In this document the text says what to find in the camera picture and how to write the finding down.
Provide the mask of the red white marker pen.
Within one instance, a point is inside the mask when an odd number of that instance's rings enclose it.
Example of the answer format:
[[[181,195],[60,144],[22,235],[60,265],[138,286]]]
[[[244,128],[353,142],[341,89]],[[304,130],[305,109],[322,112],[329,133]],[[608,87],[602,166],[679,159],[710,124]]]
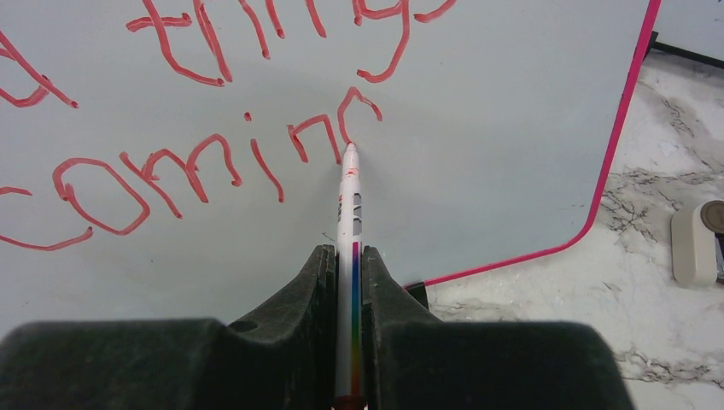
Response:
[[[342,157],[336,238],[336,368],[332,407],[363,409],[362,286],[360,276],[361,185],[359,153],[349,143]]]

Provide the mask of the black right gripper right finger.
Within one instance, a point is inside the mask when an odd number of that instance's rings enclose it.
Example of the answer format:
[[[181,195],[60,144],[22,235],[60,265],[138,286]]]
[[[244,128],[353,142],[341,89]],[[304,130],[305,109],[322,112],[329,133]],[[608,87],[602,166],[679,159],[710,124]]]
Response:
[[[631,409],[604,339],[560,321],[445,322],[366,247],[367,386],[374,409]]]

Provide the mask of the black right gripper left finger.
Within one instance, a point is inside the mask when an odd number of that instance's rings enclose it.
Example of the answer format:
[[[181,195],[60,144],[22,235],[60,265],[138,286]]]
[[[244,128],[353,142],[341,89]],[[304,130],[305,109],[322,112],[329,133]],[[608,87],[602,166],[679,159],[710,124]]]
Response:
[[[327,409],[336,258],[240,319],[35,322],[1,342],[4,409]]]

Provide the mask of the red framed whiteboard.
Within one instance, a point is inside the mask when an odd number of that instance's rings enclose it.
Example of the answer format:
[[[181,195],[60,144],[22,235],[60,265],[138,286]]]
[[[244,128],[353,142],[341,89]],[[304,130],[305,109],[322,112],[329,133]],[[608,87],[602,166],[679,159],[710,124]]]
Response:
[[[592,224],[657,1],[4,1],[1,330],[234,320],[336,234],[400,284]]]

